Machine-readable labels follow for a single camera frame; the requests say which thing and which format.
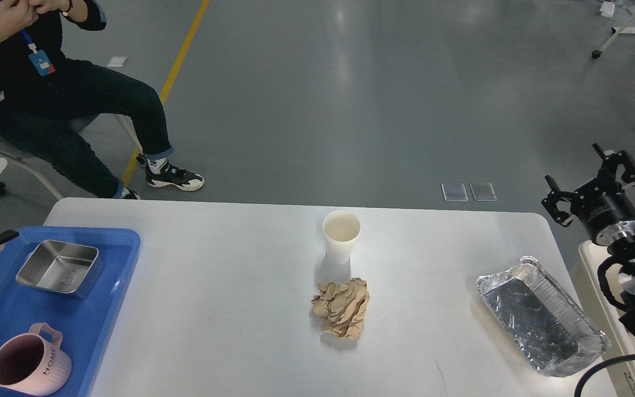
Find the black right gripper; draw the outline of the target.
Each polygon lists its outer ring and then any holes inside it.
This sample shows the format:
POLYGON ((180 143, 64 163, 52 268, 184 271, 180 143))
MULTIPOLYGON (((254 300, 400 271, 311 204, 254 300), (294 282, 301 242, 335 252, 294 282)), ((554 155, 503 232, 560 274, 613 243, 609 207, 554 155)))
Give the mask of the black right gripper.
POLYGON ((602 161, 596 178, 569 192, 546 174, 550 191, 541 204, 563 228, 570 226, 574 214, 594 244, 610 246, 622 237, 635 236, 635 207, 625 192, 635 187, 635 160, 626 151, 605 151, 597 143, 592 147, 602 161), (572 214, 560 210, 559 202, 570 203, 572 214))

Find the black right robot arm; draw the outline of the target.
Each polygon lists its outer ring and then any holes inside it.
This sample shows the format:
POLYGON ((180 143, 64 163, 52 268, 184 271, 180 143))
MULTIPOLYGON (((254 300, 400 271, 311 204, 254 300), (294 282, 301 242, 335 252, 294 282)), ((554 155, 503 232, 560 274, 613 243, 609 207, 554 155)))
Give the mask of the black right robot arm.
POLYGON ((599 288, 635 337, 635 206, 627 197, 635 186, 635 161, 625 151, 605 151, 598 144, 593 149, 601 159, 595 178, 563 191, 547 175, 550 190, 541 203, 555 223, 567 228, 578 219, 590 241, 605 247, 608 257, 596 272, 599 288))

